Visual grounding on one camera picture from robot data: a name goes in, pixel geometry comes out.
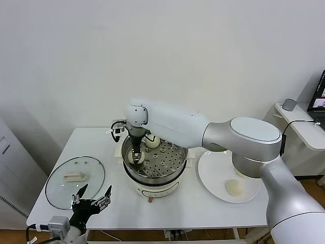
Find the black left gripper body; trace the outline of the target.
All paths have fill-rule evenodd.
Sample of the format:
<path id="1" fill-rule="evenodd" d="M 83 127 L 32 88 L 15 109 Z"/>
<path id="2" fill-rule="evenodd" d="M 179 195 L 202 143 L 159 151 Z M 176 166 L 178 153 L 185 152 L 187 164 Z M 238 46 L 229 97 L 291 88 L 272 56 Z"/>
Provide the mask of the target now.
<path id="1" fill-rule="evenodd" d="M 94 200 L 80 199 L 78 203 L 72 204 L 72 223 L 86 224 L 92 215 L 100 213 L 100 207 L 92 204 Z"/>

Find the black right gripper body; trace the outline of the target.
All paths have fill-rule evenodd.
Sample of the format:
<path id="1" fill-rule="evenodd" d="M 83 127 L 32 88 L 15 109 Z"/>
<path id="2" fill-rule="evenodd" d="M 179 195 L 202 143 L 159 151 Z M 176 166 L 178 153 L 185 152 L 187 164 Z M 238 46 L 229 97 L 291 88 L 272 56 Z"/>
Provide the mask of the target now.
<path id="1" fill-rule="evenodd" d="M 133 151 L 135 153 L 140 153 L 142 137 L 131 137 L 131 143 L 132 143 Z"/>

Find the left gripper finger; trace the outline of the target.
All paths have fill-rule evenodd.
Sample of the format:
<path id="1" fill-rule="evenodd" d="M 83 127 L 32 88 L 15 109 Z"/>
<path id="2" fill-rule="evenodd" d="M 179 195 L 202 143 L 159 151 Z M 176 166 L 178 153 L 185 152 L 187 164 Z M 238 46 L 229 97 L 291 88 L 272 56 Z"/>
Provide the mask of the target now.
<path id="1" fill-rule="evenodd" d="M 103 210 L 111 203 L 111 191 L 112 186 L 109 186 L 105 194 L 99 199 L 91 203 L 92 206 L 97 207 L 99 210 Z"/>
<path id="2" fill-rule="evenodd" d="M 80 203 L 80 199 L 82 198 L 82 196 L 84 195 L 86 189 L 88 187 L 88 184 L 84 185 L 82 188 L 80 188 L 78 190 L 78 192 L 76 194 L 72 195 L 72 205 L 74 204 L 79 204 Z"/>

